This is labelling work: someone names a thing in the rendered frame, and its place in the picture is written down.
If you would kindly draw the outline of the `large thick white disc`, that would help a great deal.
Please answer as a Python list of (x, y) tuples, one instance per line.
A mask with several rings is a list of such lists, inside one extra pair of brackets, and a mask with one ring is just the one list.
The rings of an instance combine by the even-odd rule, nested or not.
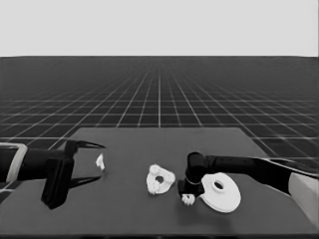
[(221, 213), (233, 212), (241, 202), (235, 181), (225, 173), (206, 174), (201, 180), (204, 193), (200, 198), (206, 205)]

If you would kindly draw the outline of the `white round carrier with pins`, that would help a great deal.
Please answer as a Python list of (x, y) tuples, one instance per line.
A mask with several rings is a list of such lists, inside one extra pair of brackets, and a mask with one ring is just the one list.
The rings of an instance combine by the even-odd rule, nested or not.
[(149, 187), (151, 184), (157, 183), (159, 185), (159, 193), (158, 194), (164, 194), (167, 193), (173, 183), (166, 183), (163, 179), (163, 174), (169, 171), (161, 166), (159, 166), (159, 174), (158, 175), (152, 175), (150, 172), (147, 175), (147, 187)]

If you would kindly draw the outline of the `small white T-shaped piece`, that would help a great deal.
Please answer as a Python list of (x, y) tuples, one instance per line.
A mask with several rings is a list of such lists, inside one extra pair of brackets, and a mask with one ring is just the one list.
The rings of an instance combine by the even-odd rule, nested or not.
[(97, 160), (96, 160), (96, 166), (100, 169), (100, 170), (105, 170), (105, 165), (104, 165), (104, 156), (101, 153)]

